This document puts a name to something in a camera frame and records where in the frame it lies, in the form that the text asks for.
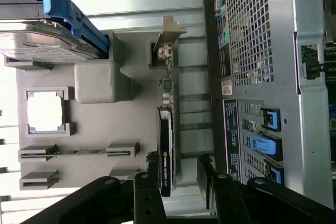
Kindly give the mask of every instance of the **screw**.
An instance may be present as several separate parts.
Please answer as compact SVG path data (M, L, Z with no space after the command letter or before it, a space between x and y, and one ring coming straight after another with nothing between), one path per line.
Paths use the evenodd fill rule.
M265 181L261 180L260 178L257 178L255 181L254 181L256 184L259 184L259 185L262 185L265 183Z
M218 178L227 178L227 176L224 173L218 174Z
M114 183L114 181L115 181L115 179L109 179L109 180L106 180L106 181L105 181L105 184L106 184L106 185L111 185L111 184Z

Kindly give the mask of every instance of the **label sticker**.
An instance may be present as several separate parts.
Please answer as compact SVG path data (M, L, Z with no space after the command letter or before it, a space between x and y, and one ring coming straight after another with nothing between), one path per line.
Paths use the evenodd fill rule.
M222 81L222 95L232 95L232 81Z
M0 54L22 61L38 61L45 63L77 62L85 60L75 53L61 47L32 47L0 49Z
M237 100L223 100L227 171L240 181L240 147Z

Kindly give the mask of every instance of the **metal side panel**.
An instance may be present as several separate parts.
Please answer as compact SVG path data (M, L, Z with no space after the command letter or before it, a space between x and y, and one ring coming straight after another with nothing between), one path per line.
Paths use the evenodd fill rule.
M206 41L205 38L179 39L179 66L206 66Z
M201 152L212 152L212 129L200 129L181 132L181 153L195 155Z
M208 72L180 73L180 95L209 94Z
M0 127L17 125L16 92L15 81L0 81Z
M301 46L318 45L322 0L227 0L233 95L281 111L285 185L333 207L324 74L303 76Z
M10 170L20 170L20 164L17 159L19 144L0 145L0 167L6 167Z
M186 158L181 160L182 174L177 181L177 187L197 185L196 181L197 158Z
M3 144L18 144L19 129L18 127L1 127L0 139L3 139Z
M198 113L211 111L209 100L180 102L180 113Z

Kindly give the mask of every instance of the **metal bracket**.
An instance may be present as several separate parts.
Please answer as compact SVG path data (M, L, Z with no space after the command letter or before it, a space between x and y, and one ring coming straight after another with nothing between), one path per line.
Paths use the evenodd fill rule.
M134 178L134 224L166 223L160 192L149 173L138 173Z
M58 182L57 170L31 172L20 179L20 190L47 190Z
M35 61L18 61L8 57L4 57L4 65L6 67L21 69L25 71L51 71L52 65L43 64Z
M181 26L179 22L174 21L173 16L163 16L162 19L162 33L160 33L159 37L157 38L153 49L154 52L157 52L163 43L174 44L181 34L185 34L187 32L187 28Z

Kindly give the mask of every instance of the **hard drive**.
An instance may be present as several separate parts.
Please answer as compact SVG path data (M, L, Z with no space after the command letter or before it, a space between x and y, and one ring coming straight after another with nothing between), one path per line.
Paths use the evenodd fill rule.
M75 63L104 58L104 53L46 19L0 21L0 53L19 61Z
M0 0L0 54L50 64L107 59L110 43L71 0Z

